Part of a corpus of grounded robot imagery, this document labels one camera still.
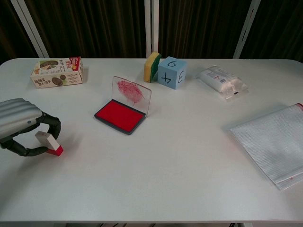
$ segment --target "blue cube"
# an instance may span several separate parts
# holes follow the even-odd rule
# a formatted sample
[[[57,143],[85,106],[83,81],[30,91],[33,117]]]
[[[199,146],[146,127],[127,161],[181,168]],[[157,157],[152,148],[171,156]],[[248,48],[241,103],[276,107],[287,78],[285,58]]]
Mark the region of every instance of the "blue cube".
[[[167,57],[158,65],[158,83],[177,89],[185,80],[187,62]]]

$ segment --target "cardboard box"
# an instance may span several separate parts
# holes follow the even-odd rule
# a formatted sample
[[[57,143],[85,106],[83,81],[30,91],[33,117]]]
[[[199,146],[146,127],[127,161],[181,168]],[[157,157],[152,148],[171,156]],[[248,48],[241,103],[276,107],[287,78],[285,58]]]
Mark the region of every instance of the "cardboard box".
[[[82,84],[81,57],[39,61],[30,77],[36,88]]]

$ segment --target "clear plastic bag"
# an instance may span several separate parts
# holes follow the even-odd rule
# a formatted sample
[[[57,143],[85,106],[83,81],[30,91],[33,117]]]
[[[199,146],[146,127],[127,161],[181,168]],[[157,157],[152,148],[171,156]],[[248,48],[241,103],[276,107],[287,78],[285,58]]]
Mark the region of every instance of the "clear plastic bag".
[[[225,99],[248,88],[239,77],[233,76],[216,65],[198,73],[196,78],[219,92]]]

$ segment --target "yellow sponge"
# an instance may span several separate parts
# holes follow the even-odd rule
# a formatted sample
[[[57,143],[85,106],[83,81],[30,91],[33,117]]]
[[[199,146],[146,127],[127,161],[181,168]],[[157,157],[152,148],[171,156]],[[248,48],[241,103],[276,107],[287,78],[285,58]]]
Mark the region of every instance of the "yellow sponge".
[[[155,74],[158,71],[158,65],[161,58],[161,54],[152,52],[144,64],[144,81],[151,83],[155,78]]]

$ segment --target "red ink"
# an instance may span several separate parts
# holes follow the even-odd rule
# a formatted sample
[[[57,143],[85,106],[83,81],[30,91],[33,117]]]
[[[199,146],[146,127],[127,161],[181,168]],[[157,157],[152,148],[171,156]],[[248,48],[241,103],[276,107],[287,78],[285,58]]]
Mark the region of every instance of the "red ink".
[[[119,91],[134,104],[141,101],[143,97],[142,91],[138,85],[132,82],[119,81],[117,82]]]
[[[57,148],[57,150],[51,150],[51,149],[47,150],[47,153],[56,155],[56,156],[60,156],[62,154],[62,152],[63,152],[63,147],[61,145]]]
[[[298,107],[300,107],[301,110],[303,110],[303,105],[301,103],[296,104]]]
[[[95,115],[125,131],[131,131],[144,117],[142,113],[121,105],[115,101],[110,101]]]

